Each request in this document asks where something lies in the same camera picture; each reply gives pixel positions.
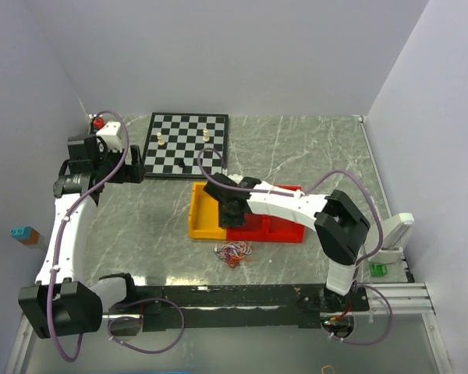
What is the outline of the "yellow plastic bin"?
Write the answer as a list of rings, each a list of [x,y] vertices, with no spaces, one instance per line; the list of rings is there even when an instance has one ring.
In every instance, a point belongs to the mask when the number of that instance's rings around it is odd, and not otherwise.
[[[218,202],[205,191],[205,182],[194,182],[188,214],[188,235],[194,240],[225,240],[227,231],[218,224]]]

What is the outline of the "red bin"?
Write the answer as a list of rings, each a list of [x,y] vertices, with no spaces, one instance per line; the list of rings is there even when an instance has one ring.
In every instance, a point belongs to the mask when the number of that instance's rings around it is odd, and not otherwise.
[[[243,226],[226,229],[226,238],[231,241],[269,242],[269,216],[244,214]]]
[[[301,244],[305,227],[286,219],[263,215],[261,218],[261,237],[264,242]]]

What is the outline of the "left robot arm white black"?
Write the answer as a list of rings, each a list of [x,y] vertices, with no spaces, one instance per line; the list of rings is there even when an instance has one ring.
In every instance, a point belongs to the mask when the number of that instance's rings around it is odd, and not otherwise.
[[[73,136],[67,142],[69,158],[53,186],[55,223],[47,255],[34,285],[21,288],[18,303],[41,339],[48,339],[48,320],[58,336],[99,330],[102,316],[112,306],[121,313],[138,304],[136,286],[129,273],[103,276],[93,286],[83,278],[87,236],[105,184],[140,183],[144,163],[140,148],[131,145],[130,164],[122,163],[126,149],[121,136]]]

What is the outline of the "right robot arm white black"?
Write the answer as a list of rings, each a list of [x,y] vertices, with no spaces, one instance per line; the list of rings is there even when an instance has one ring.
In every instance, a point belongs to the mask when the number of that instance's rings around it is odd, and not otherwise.
[[[281,218],[315,232],[329,260],[327,306],[339,311],[352,301],[358,253],[371,224],[345,192],[309,194],[251,177],[237,183],[221,173],[207,176],[204,191],[218,202],[220,225],[241,227],[245,215],[251,213]]]

